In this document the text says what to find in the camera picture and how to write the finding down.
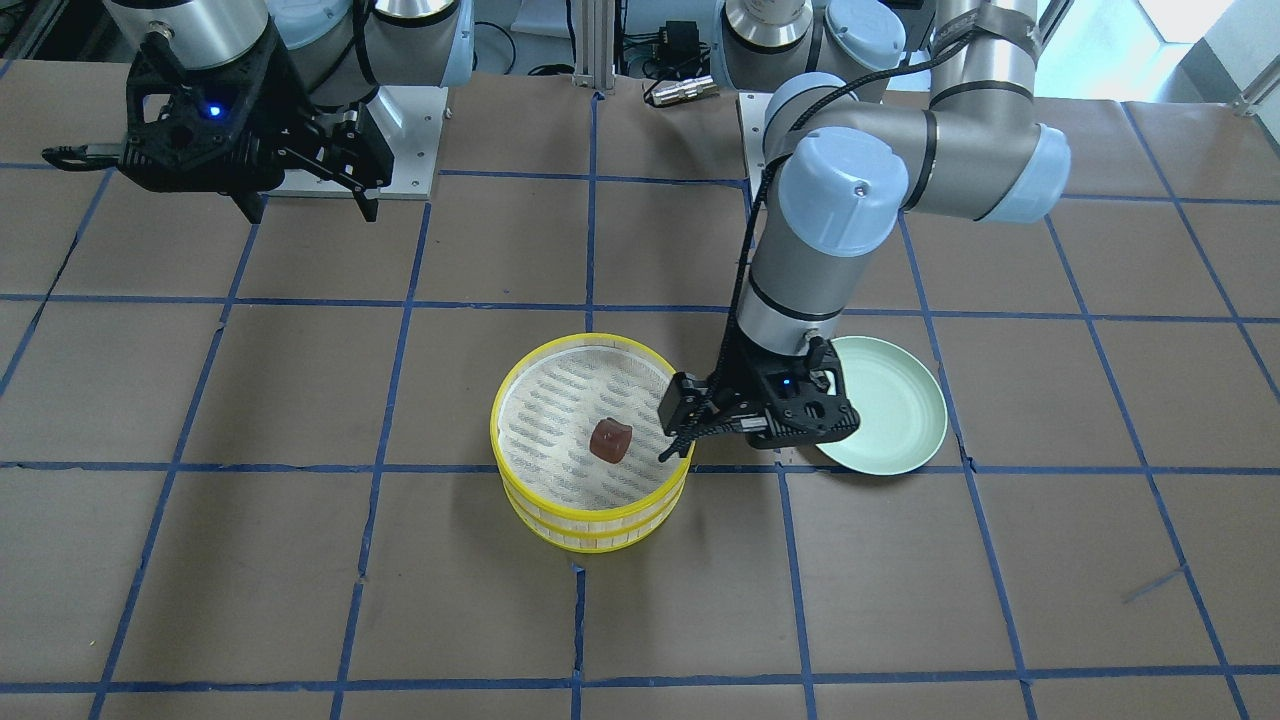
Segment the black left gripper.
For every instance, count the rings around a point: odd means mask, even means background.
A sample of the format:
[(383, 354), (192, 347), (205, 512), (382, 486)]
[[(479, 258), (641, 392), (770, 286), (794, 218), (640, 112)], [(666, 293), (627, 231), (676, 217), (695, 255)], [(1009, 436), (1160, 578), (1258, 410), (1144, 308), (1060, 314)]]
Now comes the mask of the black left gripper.
[(832, 340), (815, 334), (792, 356), (732, 334), (710, 379), (686, 372), (669, 379), (658, 418), (671, 445), (657, 457), (687, 457), (696, 439), (722, 434), (741, 434), (751, 447), (846, 439), (861, 425), (846, 389)]

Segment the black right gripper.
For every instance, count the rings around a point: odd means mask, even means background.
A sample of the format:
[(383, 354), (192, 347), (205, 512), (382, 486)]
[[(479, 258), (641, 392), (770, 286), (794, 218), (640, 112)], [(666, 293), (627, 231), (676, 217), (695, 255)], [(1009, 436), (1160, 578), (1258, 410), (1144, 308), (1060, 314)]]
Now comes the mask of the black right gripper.
[[(297, 120), (274, 140), (285, 169), (306, 170), (348, 190), (367, 223), (378, 220), (380, 190), (393, 179), (393, 151), (369, 105)], [(251, 225), (260, 225), (268, 195), (233, 190), (232, 201)]]

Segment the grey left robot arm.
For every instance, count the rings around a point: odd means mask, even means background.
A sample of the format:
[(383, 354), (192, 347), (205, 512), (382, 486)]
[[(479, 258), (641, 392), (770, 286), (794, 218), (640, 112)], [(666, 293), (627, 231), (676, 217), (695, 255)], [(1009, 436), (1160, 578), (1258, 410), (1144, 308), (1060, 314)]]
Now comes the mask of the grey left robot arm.
[(1034, 117), (1033, 1), (942, 1), (927, 61), (771, 86), (765, 165), (710, 375), (678, 372), (658, 409), (669, 447), (741, 434), (827, 445), (864, 425), (861, 375), (835, 347), (870, 255), (909, 211), (1032, 223), (1062, 196), (1064, 132)]

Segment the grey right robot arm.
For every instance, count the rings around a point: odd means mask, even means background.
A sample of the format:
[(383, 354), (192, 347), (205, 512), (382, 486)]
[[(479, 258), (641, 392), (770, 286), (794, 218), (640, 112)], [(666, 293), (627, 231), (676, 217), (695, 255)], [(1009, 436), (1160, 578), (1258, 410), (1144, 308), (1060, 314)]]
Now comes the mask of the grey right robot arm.
[(125, 133), (84, 156), (157, 193), (426, 199), (470, 1), (110, 1), (136, 46)]

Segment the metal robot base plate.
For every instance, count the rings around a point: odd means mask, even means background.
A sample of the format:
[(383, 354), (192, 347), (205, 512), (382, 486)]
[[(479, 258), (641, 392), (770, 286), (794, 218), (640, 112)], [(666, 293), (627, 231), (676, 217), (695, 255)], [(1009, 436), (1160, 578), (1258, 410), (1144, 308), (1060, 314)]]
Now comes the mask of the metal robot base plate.
[(448, 90), (433, 86), (381, 86), (369, 104), (394, 155), (390, 183), (370, 196), (426, 201), (436, 178), (436, 155), (444, 129)]

